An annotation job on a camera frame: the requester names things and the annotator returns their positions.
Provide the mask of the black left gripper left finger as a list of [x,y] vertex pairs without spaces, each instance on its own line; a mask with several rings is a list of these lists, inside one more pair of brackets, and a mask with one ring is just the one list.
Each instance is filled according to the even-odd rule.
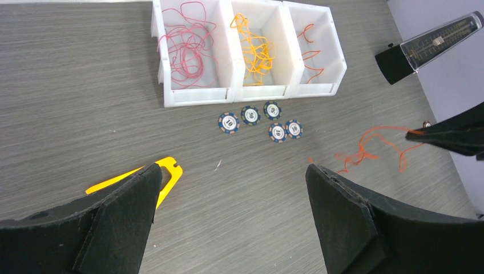
[[91,195],[1,221],[1,272],[138,273],[161,187],[153,164]]

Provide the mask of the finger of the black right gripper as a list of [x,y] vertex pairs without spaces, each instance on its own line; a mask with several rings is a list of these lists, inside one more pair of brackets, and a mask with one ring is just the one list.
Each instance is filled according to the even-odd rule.
[[483,103],[430,127],[408,131],[405,139],[463,156],[483,157]]

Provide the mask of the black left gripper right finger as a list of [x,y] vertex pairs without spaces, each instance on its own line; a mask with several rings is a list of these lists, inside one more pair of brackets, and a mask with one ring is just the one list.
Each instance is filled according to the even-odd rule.
[[315,164],[305,177],[328,273],[483,272],[483,221],[399,202]]

